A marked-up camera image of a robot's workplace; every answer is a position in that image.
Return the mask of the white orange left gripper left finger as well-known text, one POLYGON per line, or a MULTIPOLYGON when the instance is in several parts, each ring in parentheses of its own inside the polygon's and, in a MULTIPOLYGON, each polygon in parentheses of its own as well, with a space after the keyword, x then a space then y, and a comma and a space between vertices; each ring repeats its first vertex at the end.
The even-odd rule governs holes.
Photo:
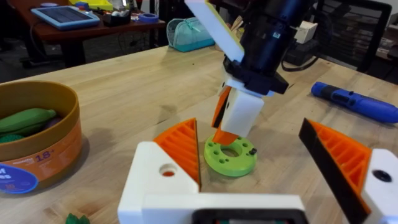
POLYGON ((118 205, 120 223, 191 223, 184 197, 201 187, 197 121, 175 124, 135 150, 118 205))

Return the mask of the white orange left gripper right finger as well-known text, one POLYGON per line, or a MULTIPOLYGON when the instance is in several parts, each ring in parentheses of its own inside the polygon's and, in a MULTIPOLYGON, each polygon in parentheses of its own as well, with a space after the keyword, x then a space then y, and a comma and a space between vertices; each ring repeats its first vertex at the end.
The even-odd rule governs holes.
POLYGON ((397 156, 371 149, 310 119, 298 134, 341 207, 346 223, 397 223, 397 156))

